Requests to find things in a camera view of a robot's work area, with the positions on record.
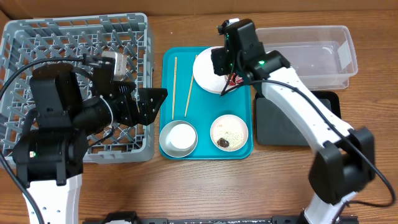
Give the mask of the red snack wrapper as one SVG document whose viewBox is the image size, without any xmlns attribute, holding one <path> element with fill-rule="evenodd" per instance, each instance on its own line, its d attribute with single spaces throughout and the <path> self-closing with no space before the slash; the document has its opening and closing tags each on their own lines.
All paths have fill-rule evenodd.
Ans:
<svg viewBox="0 0 398 224">
<path fill-rule="evenodd" d="M 226 80 L 226 84 L 228 85 L 228 87 L 236 86 L 243 82 L 243 79 L 236 73 L 226 75 L 225 80 Z"/>
</svg>

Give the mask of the grey bowl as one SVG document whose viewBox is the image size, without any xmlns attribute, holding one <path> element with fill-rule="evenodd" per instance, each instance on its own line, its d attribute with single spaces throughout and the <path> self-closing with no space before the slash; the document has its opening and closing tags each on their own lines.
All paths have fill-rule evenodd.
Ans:
<svg viewBox="0 0 398 224">
<path fill-rule="evenodd" d="M 177 150 L 175 147 L 173 147 L 173 145 L 171 145 L 170 141 L 169 141 L 169 133 L 171 131 L 171 129 L 173 127 L 175 127 L 178 124 L 188 124 L 190 125 L 196 134 L 196 141 L 195 143 L 186 151 L 179 151 Z M 160 144 L 160 148 L 161 150 L 168 155 L 169 157 L 173 157 L 173 158 L 183 158 L 186 157 L 188 155 L 190 155 L 196 148 L 197 144 L 198 144 L 198 134 L 196 129 L 188 122 L 186 121 L 182 121 L 182 120 L 176 120 L 176 121 L 172 121 L 168 124 L 166 124 L 164 126 L 164 128 L 161 130 L 160 132 L 160 136 L 159 136 L 159 144 Z"/>
</svg>

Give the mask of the small white plate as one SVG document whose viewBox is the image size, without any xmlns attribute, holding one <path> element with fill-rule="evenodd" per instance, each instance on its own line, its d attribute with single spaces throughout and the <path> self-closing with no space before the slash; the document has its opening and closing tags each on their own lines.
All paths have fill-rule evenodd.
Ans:
<svg viewBox="0 0 398 224">
<path fill-rule="evenodd" d="M 238 116 L 225 114 L 216 118 L 210 128 L 210 138 L 213 144 L 226 152 L 238 151 L 247 143 L 249 130 L 246 123 Z M 217 145 L 217 140 L 224 138 L 229 142 L 229 147 L 223 148 Z"/>
</svg>

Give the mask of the brown food scrap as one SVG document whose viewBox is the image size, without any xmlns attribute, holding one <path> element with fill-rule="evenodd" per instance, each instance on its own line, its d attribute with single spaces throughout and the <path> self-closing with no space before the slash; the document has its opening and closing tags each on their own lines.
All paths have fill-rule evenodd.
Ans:
<svg viewBox="0 0 398 224">
<path fill-rule="evenodd" d="M 229 147 L 229 142 L 227 140 L 225 140 L 224 138 L 219 138 L 219 140 L 217 140 L 217 145 L 219 147 L 227 148 L 227 147 Z"/>
</svg>

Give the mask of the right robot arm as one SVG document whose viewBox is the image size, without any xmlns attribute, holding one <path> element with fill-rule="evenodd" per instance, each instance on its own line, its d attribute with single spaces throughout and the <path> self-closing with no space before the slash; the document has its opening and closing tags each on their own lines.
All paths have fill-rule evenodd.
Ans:
<svg viewBox="0 0 398 224">
<path fill-rule="evenodd" d="M 280 52 L 266 52 L 252 20 L 226 20 L 217 29 L 224 47 L 211 52 L 215 74 L 234 73 L 252 85 L 290 119 L 315 153 L 308 176 L 314 196 L 298 222 L 335 223 L 375 177 L 373 134 L 334 115 Z"/>
</svg>

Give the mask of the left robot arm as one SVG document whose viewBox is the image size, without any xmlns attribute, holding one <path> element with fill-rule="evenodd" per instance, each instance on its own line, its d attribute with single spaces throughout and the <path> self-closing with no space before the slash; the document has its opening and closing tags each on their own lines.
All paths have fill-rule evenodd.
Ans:
<svg viewBox="0 0 398 224">
<path fill-rule="evenodd" d="M 77 223 L 88 136 L 113 123 L 149 125 L 167 97 L 165 88 L 141 88 L 135 99 L 135 84 L 115 80 L 111 59 L 91 67 L 53 63 L 33 71 L 35 106 L 12 153 L 32 223 Z"/>
</svg>

